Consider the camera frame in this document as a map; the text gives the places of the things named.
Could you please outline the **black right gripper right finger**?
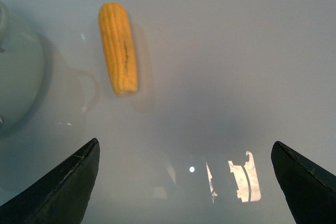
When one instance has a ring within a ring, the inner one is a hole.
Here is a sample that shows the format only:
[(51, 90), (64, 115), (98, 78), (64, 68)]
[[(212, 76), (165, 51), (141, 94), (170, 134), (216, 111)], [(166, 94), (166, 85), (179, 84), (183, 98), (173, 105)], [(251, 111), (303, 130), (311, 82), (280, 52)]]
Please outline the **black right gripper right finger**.
[(334, 174), (280, 141), (271, 161), (296, 223), (335, 223)]

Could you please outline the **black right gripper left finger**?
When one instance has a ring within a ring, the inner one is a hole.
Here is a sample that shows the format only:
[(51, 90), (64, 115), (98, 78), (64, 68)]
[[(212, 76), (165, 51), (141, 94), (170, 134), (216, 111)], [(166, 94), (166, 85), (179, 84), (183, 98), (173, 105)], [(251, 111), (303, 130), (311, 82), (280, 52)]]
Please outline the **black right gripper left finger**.
[(1, 205), (1, 223), (81, 223), (97, 178), (100, 146), (90, 140)]

